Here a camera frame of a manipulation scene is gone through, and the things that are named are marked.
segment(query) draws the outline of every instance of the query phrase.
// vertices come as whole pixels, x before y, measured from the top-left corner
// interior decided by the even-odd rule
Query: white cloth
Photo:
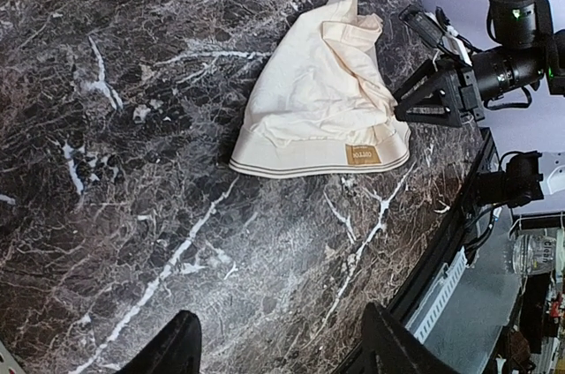
[[[377,67],[375,14],[329,0],[302,14],[252,90],[230,167],[271,178],[371,173],[409,158],[410,130]]]

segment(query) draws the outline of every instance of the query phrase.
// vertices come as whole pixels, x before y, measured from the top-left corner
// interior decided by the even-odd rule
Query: leather patch
[[[345,153],[347,154],[347,163],[349,165],[380,164],[380,158],[374,146],[345,145]]]

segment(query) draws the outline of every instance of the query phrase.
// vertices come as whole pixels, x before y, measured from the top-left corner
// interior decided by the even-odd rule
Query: clear container
[[[555,269],[557,239],[549,236],[519,236],[514,244],[512,265],[524,275],[550,273]]]

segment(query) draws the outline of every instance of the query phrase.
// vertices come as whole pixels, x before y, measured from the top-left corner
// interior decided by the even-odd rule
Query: marble surface
[[[425,250],[480,146],[412,126],[378,175],[227,168],[246,100],[327,0],[0,0],[0,336],[30,374],[111,373],[180,309],[203,373],[328,373]],[[384,20],[383,78],[426,55]]]

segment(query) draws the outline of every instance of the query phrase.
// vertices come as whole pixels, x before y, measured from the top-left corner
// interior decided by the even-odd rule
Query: cloth
[[[377,15],[358,15],[358,0],[302,14],[252,90],[230,167],[289,178],[404,164],[410,130],[377,67],[381,32]]]

